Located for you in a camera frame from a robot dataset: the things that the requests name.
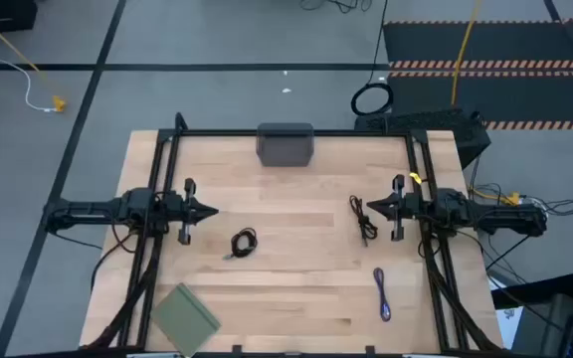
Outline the black aluminium table frame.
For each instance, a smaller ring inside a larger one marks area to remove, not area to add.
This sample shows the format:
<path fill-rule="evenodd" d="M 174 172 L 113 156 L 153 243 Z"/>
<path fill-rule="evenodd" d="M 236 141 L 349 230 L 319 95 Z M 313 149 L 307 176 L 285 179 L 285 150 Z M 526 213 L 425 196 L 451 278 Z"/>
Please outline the black aluminium table frame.
<path fill-rule="evenodd" d="M 425 143 L 402 137 L 324 136 L 277 126 L 259 134 L 184 137 L 177 178 L 197 184 L 218 214 L 162 244 L 153 299 L 186 285 L 219 321 L 207 353 L 233 346 L 254 353 L 435 353 L 456 347 L 454 317 L 430 287 L 421 229 L 370 218 L 378 238 L 364 244 L 349 198 L 388 196 L 393 178 L 463 189 L 453 135 Z M 436 307 L 445 308 L 436 316 Z"/>

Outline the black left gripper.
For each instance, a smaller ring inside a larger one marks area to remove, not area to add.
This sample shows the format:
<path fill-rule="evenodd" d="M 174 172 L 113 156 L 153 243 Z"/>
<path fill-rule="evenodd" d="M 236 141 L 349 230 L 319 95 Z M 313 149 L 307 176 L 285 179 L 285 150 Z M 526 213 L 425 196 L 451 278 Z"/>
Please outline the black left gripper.
<path fill-rule="evenodd" d="M 196 192 L 196 183 L 192 178 L 187 178 L 184 182 L 185 196 L 179 195 L 174 191 L 170 191 L 165 195 L 163 204 L 165 208 L 165 216 L 168 222 L 180 222 L 181 228 L 178 233 L 178 242 L 183 246 L 191 244 L 190 226 L 193 224 L 198 225 L 200 222 L 216 216 L 219 212 L 218 209 L 202 204 L 195 200 L 194 194 Z"/>

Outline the black hazard-striped floor mat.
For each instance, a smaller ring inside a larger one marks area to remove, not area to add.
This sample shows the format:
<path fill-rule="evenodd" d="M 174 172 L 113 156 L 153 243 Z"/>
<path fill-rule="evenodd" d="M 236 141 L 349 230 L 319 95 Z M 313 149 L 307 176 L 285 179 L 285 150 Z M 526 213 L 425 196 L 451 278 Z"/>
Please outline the black hazard-striped floor mat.
<path fill-rule="evenodd" d="M 573 130 L 573 19 L 384 25 L 396 114 L 451 106 L 493 130 Z"/>

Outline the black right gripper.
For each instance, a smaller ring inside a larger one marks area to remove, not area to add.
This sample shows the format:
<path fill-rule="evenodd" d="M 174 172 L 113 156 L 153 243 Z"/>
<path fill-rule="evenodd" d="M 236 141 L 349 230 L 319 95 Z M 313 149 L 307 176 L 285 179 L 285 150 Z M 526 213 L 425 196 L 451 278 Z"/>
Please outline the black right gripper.
<path fill-rule="evenodd" d="M 393 241 L 404 239 L 403 219 L 413 219 L 422 213 L 423 196 L 416 193 L 404 194 L 405 177 L 398 174 L 392 181 L 393 193 L 383 199 L 369 201 L 367 207 L 382 215 L 387 221 L 395 221 Z"/>

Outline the gray plastic bin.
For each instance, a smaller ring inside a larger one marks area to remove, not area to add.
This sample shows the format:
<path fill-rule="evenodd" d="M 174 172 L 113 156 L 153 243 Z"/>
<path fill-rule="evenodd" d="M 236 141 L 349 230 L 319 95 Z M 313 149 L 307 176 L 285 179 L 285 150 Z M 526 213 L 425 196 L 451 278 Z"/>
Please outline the gray plastic bin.
<path fill-rule="evenodd" d="M 306 122 L 261 123 L 256 152 L 265 167 L 306 167 L 314 153 L 314 129 Z"/>

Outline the green notebook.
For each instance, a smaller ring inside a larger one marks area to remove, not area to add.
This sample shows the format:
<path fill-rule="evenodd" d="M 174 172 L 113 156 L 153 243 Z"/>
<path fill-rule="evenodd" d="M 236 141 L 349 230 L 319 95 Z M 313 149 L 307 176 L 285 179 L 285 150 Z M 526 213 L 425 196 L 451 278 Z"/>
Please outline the green notebook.
<path fill-rule="evenodd" d="M 185 284 L 177 284 L 151 311 L 175 350 L 192 358 L 220 330 L 221 322 Z"/>

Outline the white paper sheet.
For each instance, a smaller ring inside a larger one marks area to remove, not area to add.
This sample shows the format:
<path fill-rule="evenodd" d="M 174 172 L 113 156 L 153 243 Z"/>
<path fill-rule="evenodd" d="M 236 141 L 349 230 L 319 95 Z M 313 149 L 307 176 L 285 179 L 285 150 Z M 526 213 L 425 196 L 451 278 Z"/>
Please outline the white paper sheet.
<path fill-rule="evenodd" d="M 496 309 L 499 331 L 506 349 L 511 349 L 513 346 L 522 311 L 522 306 Z"/>

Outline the gray laptop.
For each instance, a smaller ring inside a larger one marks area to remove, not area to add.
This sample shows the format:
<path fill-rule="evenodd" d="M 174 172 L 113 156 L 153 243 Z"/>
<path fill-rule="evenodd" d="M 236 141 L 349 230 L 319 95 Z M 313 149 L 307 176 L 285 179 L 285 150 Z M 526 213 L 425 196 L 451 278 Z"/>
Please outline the gray laptop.
<path fill-rule="evenodd" d="M 524 308 L 511 351 L 543 358 L 573 358 L 573 298 L 557 294 Z"/>

